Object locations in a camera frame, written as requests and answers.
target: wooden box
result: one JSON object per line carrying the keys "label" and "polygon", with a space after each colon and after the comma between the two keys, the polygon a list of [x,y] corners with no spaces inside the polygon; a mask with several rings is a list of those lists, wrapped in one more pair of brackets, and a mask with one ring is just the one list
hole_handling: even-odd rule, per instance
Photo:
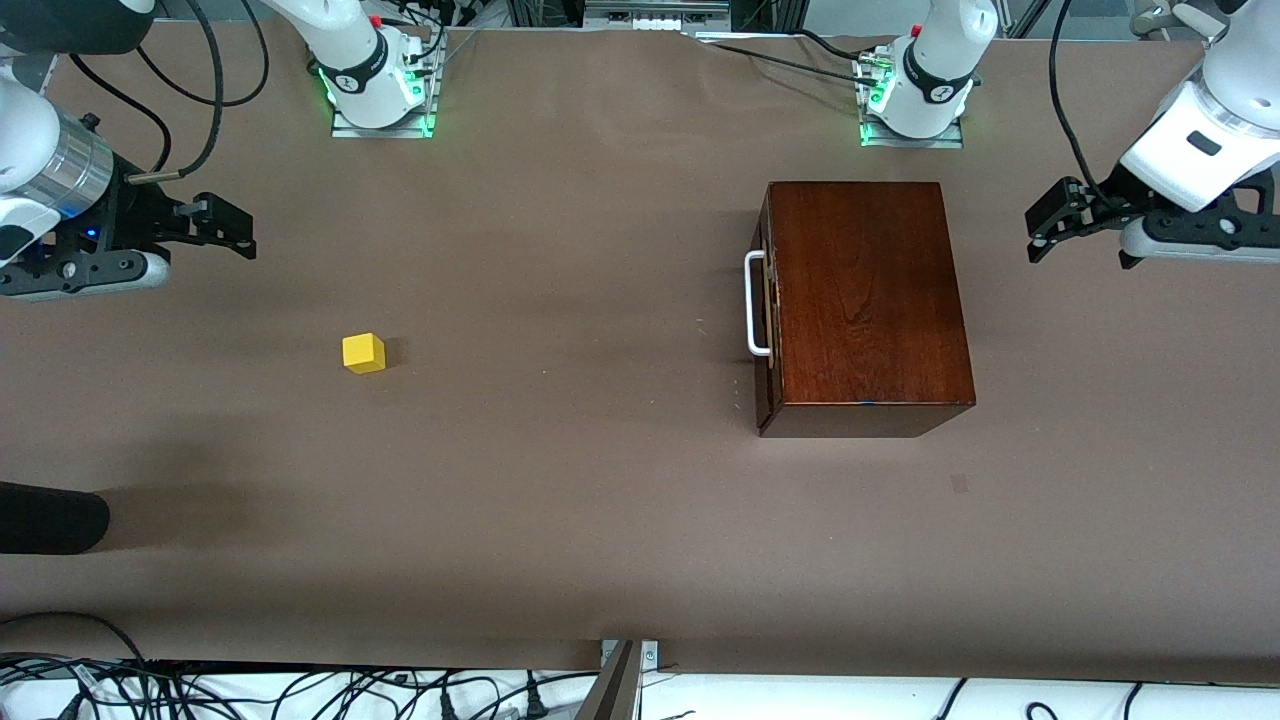
{"label": "wooden box", "polygon": [[937,183],[772,183],[744,273],[763,437],[918,437],[977,401]]}

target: silver cylinder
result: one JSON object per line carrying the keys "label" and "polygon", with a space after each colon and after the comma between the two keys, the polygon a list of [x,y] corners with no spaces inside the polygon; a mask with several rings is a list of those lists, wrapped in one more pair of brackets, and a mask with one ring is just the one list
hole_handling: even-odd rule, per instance
{"label": "silver cylinder", "polygon": [[58,147],[40,174],[13,191],[13,195],[74,218],[106,192],[115,159],[106,141],[67,113],[58,111]]}

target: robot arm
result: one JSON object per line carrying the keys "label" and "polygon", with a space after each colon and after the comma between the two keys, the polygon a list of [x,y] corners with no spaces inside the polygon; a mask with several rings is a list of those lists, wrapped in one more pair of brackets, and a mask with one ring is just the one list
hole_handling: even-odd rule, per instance
{"label": "robot arm", "polygon": [[[376,27],[358,0],[266,0],[303,36],[352,124],[380,128],[425,101],[422,41]],[[14,53],[122,54],[151,27],[154,0],[0,3],[0,295],[52,300],[156,287],[164,242],[219,245],[252,259],[252,218],[212,193],[188,204],[14,79]],[[54,243],[42,242],[52,232]]]}
{"label": "robot arm", "polygon": [[890,45],[892,77],[867,110],[905,137],[942,133],[964,113],[974,68],[996,36],[998,20],[991,0],[933,0],[919,33]]}
{"label": "robot arm", "polygon": [[334,106],[352,124],[383,128],[426,101],[422,40],[390,26],[375,27],[360,0],[264,3],[306,40]]}
{"label": "robot arm", "polygon": [[[1166,256],[1280,263],[1270,168],[1280,160],[1280,3],[1236,4],[1225,35],[1094,188],[1062,178],[1027,211],[1028,256],[1121,229],[1120,263]],[[1253,190],[1242,208],[1235,190]]]}

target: white handle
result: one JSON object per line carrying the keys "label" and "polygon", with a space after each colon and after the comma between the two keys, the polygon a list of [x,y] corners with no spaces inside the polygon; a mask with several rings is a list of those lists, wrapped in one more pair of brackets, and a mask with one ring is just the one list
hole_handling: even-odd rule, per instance
{"label": "white handle", "polygon": [[755,307],[751,296],[751,260],[764,260],[763,250],[753,250],[746,254],[742,259],[742,287],[746,295],[746,348],[751,351],[751,355],[756,357],[768,357],[771,351],[768,347],[760,347],[755,343]]}

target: yellow cube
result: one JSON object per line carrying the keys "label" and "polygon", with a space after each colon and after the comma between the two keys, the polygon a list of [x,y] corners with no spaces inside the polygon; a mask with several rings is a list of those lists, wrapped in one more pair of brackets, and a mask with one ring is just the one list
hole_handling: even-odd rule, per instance
{"label": "yellow cube", "polygon": [[387,346],[374,333],[342,338],[342,364],[364,375],[387,369]]}

